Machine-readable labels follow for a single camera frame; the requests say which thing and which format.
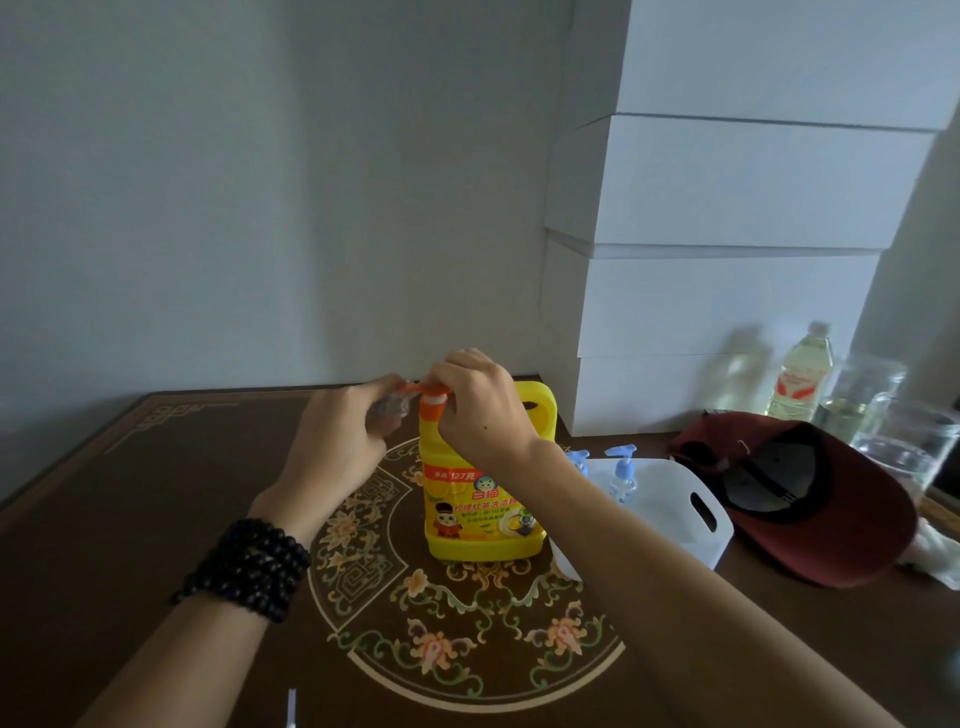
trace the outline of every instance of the person's left hand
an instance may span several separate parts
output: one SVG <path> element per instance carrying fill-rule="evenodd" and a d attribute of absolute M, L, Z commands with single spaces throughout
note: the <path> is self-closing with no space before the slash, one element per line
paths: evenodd
<path fill-rule="evenodd" d="M 253 501 L 251 518 L 282 528 L 309 546 L 341 501 L 370 477 L 399 418 L 368 418 L 377 400 L 396 391 L 399 375 L 310 397 L 277 482 Z"/>

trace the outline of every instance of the cartoon character in red outfit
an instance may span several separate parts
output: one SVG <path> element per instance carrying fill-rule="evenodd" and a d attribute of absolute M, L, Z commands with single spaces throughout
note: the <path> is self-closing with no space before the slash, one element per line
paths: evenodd
<path fill-rule="evenodd" d="M 437 535 L 445 539 L 459 539 L 463 530 L 449 503 L 437 503 L 437 519 L 433 521 L 433 526 L 437 529 Z"/>

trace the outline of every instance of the white plastic basket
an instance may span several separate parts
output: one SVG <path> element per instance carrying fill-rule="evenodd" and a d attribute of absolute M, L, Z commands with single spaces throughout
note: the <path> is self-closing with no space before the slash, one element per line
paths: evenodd
<path fill-rule="evenodd" d="M 596 458 L 587 461 L 590 482 L 613 475 L 617 458 Z M 711 569 L 727 548 L 733 536 L 733 523 L 720 501 L 696 475 L 672 460 L 635 459 L 636 492 L 623 507 L 656 529 L 687 552 L 696 556 Z M 691 497 L 696 494 L 716 520 L 711 531 L 704 518 L 693 507 Z M 577 571 L 566 560 L 563 552 L 550 539 L 557 568 L 570 579 L 581 581 Z"/>

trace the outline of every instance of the black beaded bracelet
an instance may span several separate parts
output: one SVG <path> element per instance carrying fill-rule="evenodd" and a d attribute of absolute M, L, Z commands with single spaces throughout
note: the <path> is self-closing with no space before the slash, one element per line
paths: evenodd
<path fill-rule="evenodd" d="M 310 554 L 293 536 L 261 519 L 243 519 L 230 525 L 170 603 L 210 592 L 282 622 L 308 566 Z"/>

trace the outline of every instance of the yellow handle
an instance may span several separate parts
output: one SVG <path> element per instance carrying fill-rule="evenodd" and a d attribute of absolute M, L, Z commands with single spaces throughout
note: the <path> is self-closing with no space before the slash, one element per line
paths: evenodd
<path fill-rule="evenodd" d="M 521 401 L 536 405 L 527 410 L 527 416 L 537 434 L 553 442 L 557 436 L 557 401 L 553 398 L 553 392 L 541 381 L 515 381 L 514 385 Z"/>

